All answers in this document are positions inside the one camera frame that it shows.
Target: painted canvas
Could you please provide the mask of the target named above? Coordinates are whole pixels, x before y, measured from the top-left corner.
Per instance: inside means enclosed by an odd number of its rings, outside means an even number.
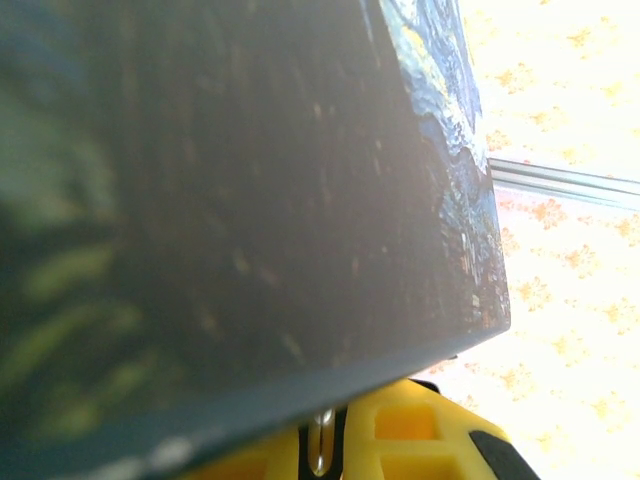
[[[3,478],[177,471],[508,328],[456,1],[0,0],[0,69]]]

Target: floral wallpaper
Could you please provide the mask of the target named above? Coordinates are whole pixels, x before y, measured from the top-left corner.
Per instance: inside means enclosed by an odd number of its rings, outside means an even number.
[[[640,180],[634,2],[460,5],[494,155]]]
[[[512,328],[418,376],[543,480],[640,478],[640,214],[496,188]]]

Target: yellow plastic object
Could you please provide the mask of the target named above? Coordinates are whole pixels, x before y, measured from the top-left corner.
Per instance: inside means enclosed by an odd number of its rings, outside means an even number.
[[[469,437],[495,425],[443,396],[403,380],[349,405],[344,480],[495,480]]]
[[[181,480],[297,480],[298,431],[270,437]]]

